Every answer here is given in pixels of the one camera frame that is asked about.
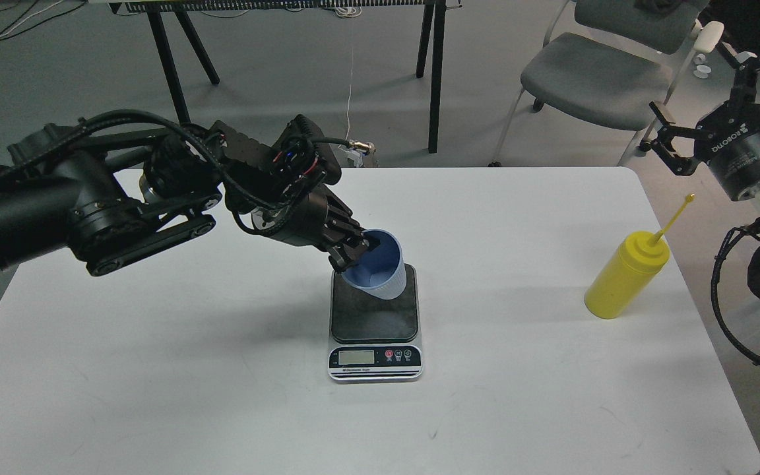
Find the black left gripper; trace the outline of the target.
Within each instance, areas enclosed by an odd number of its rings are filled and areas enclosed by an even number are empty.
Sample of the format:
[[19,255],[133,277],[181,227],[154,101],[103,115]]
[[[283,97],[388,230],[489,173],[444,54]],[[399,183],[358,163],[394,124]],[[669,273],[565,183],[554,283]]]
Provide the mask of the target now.
[[380,239],[366,232],[353,219],[353,211],[325,185],[275,214],[251,214],[252,234],[328,252],[335,272],[350,269],[367,250],[380,246]]

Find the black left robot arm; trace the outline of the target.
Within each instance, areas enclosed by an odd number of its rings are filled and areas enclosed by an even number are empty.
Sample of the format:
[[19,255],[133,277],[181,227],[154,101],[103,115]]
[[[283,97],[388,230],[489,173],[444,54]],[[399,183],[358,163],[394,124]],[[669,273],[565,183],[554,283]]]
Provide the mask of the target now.
[[316,247],[342,273],[380,241],[330,189],[334,144],[373,150],[302,115],[272,145],[140,110],[46,124],[0,165],[0,271],[67,247],[103,276],[207,234],[224,203],[246,234]]

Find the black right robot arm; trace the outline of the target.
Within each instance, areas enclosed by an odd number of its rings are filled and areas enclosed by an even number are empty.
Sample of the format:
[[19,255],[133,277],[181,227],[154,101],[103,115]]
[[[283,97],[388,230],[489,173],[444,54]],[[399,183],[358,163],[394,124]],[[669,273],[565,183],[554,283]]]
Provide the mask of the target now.
[[[735,72],[729,98],[694,127],[682,127],[658,100],[650,103],[658,127],[640,150],[652,150],[674,175],[691,175],[700,164],[712,172],[731,201],[754,201],[760,208],[760,52],[736,51],[726,42],[716,46]],[[747,226],[731,228],[714,258],[710,301],[720,330],[731,345],[760,367],[760,355],[741,343],[727,327],[720,310],[718,283],[727,256],[744,237],[759,243],[747,267],[747,286],[760,300],[760,217]]]

